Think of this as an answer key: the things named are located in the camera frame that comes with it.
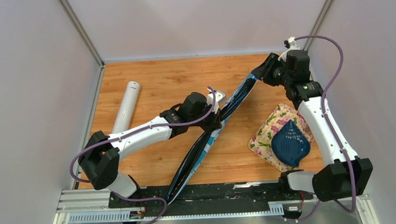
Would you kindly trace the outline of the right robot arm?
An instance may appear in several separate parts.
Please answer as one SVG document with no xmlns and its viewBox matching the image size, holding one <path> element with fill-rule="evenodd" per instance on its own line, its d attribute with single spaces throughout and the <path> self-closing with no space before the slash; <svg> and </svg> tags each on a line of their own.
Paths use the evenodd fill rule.
<svg viewBox="0 0 396 224">
<path fill-rule="evenodd" d="M 343 136 L 321 85 L 310 79 L 310 59 L 305 50 L 292 50 L 281 56 L 271 53 L 251 72 L 270 86 L 283 86 L 286 97 L 305 119 L 321 152 L 324 168 L 318 173 L 288 171 L 278 186 L 284 199 L 299 191 L 315 194 L 322 201 L 357 197 L 365 191 L 373 171 L 368 158 L 362 159 Z"/>
</svg>

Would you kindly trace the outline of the white shuttlecock tube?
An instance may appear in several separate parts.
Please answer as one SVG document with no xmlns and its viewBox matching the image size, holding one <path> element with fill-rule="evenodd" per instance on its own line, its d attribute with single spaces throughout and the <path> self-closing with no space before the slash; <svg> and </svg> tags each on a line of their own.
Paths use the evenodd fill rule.
<svg viewBox="0 0 396 224">
<path fill-rule="evenodd" d="M 128 82 L 113 125 L 112 133 L 123 132 L 129 128 L 140 88 L 141 85 L 138 82 Z"/>
</svg>

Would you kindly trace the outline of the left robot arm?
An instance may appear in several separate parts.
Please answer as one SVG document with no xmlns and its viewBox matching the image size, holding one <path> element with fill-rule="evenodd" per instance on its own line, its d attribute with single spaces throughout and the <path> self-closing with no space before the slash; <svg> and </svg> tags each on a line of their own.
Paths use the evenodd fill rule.
<svg viewBox="0 0 396 224">
<path fill-rule="evenodd" d="M 127 206 L 137 206 L 142 199 L 141 192 L 131 176 L 119 171 L 119 163 L 144 147 L 186 133 L 190 127 L 200 127 L 206 132 L 216 129 L 219 106 L 226 98 L 223 92 L 208 89 L 207 96 L 192 92 L 183 103 L 138 127 L 108 135 L 103 131 L 93 133 L 84 150 L 73 159 L 87 177 L 80 182 L 90 183 L 95 190 L 114 191 Z"/>
</svg>

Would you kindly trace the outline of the blue racket cover bag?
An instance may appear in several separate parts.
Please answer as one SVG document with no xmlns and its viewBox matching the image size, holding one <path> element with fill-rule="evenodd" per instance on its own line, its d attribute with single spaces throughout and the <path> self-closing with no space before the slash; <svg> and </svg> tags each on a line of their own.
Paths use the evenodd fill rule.
<svg viewBox="0 0 396 224">
<path fill-rule="evenodd" d="M 204 132 L 201 134 L 189 149 L 177 169 L 169 185 L 169 189 L 166 191 L 164 198 L 168 205 L 173 203 L 173 201 L 179 196 L 190 178 L 199 168 L 201 162 L 215 143 L 218 136 L 222 133 L 222 130 L 225 128 L 231 115 L 239 108 L 247 95 L 252 91 L 256 82 L 257 77 L 253 74 L 249 74 L 219 112 L 219 118 L 217 119 L 219 124 L 218 128 L 211 132 Z"/>
</svg>

